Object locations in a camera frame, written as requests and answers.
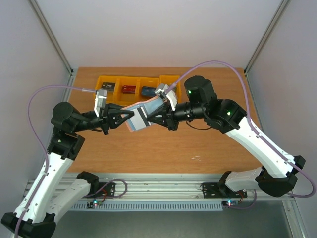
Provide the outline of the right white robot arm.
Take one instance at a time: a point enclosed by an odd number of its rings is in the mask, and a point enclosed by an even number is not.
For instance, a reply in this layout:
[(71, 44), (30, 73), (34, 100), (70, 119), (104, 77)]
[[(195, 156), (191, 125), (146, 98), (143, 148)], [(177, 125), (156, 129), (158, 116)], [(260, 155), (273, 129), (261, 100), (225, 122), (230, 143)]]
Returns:
[(235, 101), (218, 99), (212, 83), (204, 77), (190, 77), (184, 86), (188, 102), (174, 108), (164, 103), (150, 113), (147, 120), (176, 131), (181, 121), (203, 119), (210, 128), (241, 144), (261, 163), (261, 167), (249, 171), (226, 171), (217, 183), (223, 198), (244, 189), (260, 189), (272, 197), (281, 197), (294, 189), (298, 170), (292, 165), (302, 169), (306, 162), (302, 156), (282, 151), (248, 121), (246, 111)]

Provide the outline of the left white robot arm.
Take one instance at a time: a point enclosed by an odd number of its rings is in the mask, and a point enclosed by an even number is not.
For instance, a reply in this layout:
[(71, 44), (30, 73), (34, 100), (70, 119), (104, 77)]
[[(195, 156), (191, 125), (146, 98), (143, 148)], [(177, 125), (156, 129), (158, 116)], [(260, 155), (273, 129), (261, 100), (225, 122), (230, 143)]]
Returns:
[(50, 238), (58, 221), (79, 199), (106, 198), (108, 192), (100, 185), (99, 177), (90, 172), (79, 173), (62, 194), (55, 199), (52, 196), (84, 144), (85, 139), (78, 132), (95, 130), (108, 134), (133, 116), (133, 111), (115, 104), (105, 104), (97, 113), (83, 114), (69, 102), (57, 104), (44, 164), (23, 201), (15, 211), (5, 213), (1, 223), (17, 238)]

